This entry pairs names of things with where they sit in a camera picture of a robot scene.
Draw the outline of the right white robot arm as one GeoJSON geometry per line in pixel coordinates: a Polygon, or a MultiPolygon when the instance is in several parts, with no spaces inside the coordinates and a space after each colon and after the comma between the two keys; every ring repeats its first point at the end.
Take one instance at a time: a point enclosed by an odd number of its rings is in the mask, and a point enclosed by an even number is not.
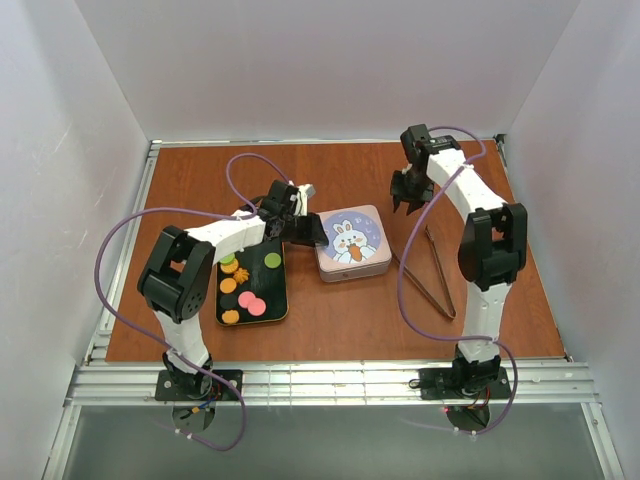
{"type": "Polygon", "coordinates": [[[526,264],[527,211],[496,194],[450,130],[442,131],[434,137],[427,126],[414,125],[401,134],[407,165],[393,173],[390,186],[395,207],[405,204],[409,213],[427,215],[447,197],[464,222],[457,253],[467,282],[463,332],[451,340],[451,366],[421,370],[415,386],[423,398],[508,393],[499,335],[507,296],[526,264]]]}

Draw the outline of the black cookie tray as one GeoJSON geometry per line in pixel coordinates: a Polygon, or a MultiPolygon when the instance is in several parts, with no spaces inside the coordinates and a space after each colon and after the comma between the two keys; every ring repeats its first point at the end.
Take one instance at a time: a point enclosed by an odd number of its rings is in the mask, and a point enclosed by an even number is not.
{"type": "Polygon", "coordinates": [[[224,274],[217,263],[214,267],[216,273],[216,321],[222,326],[241,326],[283,320],[289,310],[283,244],[278,240],[272,240],[257,246],[246,247],[243,251],[233,254],[239,261],[239,267],[249,271],[250,278],[243,284],[237,284],[236,290],[231,294],[235,294],[238,300],[240,293],[251,291],[256,298],[263,299],[266,302],[266,311],[262,316],[254,317],[247,309],[241,308],[237,303],[234,310],[237,310],[240,314],[239,322],[234,325],[225,325],[221,321],[221,315],[226,310],[223,310],[219,305],[219,299],[224,294],[219,290],[219,284],[225,278],[233,278],[233,274],[224,274]],[[282,257],[282,263],[276,269],[269,269],[264,264],[264,257],[270,252],[279,253],[282,257]]]}

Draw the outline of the silver tin lid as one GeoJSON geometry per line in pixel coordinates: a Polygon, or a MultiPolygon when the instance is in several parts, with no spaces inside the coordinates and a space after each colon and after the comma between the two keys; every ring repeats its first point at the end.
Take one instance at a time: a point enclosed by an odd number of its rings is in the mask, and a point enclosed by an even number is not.
{"type": "Polygon", "coordinates": [[[329,240],[325,248],[329,249],[334,260],[342,261],[341,255],[349,252],[352,262],[359,262],[362,260],[361,248],[366,246],[370,246],[373,252],[381,245],[390,249],[381,217],[374,205],[325,211],[319,217],[329,240]]]}

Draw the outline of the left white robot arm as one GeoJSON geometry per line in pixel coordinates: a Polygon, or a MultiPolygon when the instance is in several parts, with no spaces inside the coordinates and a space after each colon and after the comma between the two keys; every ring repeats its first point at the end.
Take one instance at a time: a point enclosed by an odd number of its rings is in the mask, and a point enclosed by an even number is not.
{"type": "Polygon", "coordinates": [[[200,399],[214,383],[205,373],[212,359],[199,320],[214,265],[273,239],[310,247],[329,244],[315,213],[238,210],[229,219],[191,231],[169,226],[161,232],[138,280],[138,291],[161,325],[167,345],[163,363],[181,394],[200,399]]]}

